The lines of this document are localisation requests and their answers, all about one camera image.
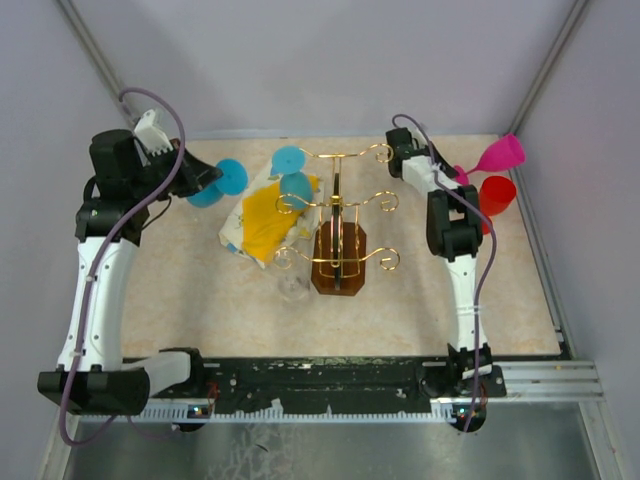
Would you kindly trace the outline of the blue front wine glass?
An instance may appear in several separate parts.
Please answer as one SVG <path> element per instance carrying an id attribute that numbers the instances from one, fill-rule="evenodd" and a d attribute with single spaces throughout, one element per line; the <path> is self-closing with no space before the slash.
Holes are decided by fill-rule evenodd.
<path id="1" fill-rule="evenodd" d="M 222 172 L 222 176 L 201 192 L 189 196 L 187 201 L 192 206 L 207 208 L 217 203 L 225 195 L 236 196 L 246 189 L 249 182 L 248 173 L 238 160 L 223 159 L 216 164 L 216 167 Z"/>

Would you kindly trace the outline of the blue wine glass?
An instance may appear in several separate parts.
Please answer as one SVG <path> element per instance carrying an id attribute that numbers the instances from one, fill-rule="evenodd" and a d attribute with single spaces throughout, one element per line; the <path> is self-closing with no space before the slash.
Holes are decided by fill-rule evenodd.
<path id="1" fill-rule="evenodd" d="M 249 182 L 248 173 L 238 160 L 223 159 L 216 164 L 216 167 L 222 172 L 222 176 L 201 192 L 189 196 L 187 201 L 192 206 L 207 208 L 217 203 L 225 195 L 236 196 L 246 189 Z"/>
<path id="2" fill-rule="evenodd" d="M 302 171 L 305 153 L 296 146 L 285 146 L 272 155 L 271 174 L 279 175 L 280 203 L 294 211 L 302 211 L 313 200 L 313 186 Z"/>

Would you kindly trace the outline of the red wine glass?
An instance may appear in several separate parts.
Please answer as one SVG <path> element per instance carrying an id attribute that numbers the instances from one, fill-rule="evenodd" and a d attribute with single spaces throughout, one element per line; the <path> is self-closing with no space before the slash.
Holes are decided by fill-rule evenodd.
<path id="1" fill-rule="evenodd" d="M 507 177 L 492 175 L 487 177 L 479 191 L 481 212 L 493 222 L 493 218 L 503 213 L 517 195 L 517 188 Z"/>

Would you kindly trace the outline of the magenta wine glass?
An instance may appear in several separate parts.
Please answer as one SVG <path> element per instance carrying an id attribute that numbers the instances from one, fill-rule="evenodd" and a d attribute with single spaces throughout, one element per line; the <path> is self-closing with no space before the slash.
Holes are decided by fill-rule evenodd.
<path id="1" fill-rule="evenodd" d="M 456 165 L 454 180 L 461 185 L 470 183 L 473 173 L 499 173 L 518 167 L 526 162 L 526 153 L 520 140 L 514 134 L 507 134 L 492 143 L 480 156 L 477 164 L 465 171 Z"/>

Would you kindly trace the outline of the clear wine glass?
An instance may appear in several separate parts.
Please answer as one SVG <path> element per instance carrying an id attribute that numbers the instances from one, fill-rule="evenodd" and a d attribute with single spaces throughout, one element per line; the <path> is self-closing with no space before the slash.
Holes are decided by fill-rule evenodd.
<path id="1" fill-rule="evenodd" d="M 311 289 L 309 263 L 290 249 L 278 250 L 273 260 L 277 289 L 288 302 L 308 299 Z"/>

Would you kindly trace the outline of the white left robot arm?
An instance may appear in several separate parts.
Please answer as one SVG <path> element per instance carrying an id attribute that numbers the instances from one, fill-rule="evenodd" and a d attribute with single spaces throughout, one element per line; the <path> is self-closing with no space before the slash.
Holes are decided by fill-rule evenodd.
<path id="1" fill-rule="evenodd" d="M 198 349 L 174 347 L 133 363 L 123 360 L 126 288 L 150 216 L 147 196 L 169 200 L 202 192 L 221 178 L 178 141 L 157 153 L 125 129 L 95 135 L 94 175 L 76 214 L 78 278 L 72 318 L 56 367 L 37 389 L 73 415 L 134 416 L 165 391 L 194 397 L 208 384 Z"/>

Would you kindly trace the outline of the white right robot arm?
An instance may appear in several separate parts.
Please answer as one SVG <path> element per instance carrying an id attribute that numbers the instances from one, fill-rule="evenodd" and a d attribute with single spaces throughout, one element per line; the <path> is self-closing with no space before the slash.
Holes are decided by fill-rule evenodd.
<path id="1" fill-rule="evenodd" d="M 480 319 L 477 258 L 483 241 L 479 195 L 448 176 L 450 168 L 435 146 L 421 143 L 406 127 L 385 133 L 392 149 L 389 173 L 411 185 L 427 201 L 426 241 L 449 274 L 455 323 L 448 342 L 448 387 L 470 395 L 492 371 L 492 356 Z"/>

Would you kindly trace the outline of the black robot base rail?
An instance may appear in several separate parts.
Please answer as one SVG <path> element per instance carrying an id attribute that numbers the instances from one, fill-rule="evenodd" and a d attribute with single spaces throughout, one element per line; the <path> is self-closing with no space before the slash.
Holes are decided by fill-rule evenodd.
<path id="1" fill-rule="evenodd" d="M 193 419 L 400 419 L 431 415 L 439 400 L 455 401 L 446 421 L 474 432 L 486 403 L 503 398 L 502 370 L 487 350 L 487 372 L 474 374 L 476 356 L 206 358 L 195 379 L 159 393 L 190 402 Z"/>

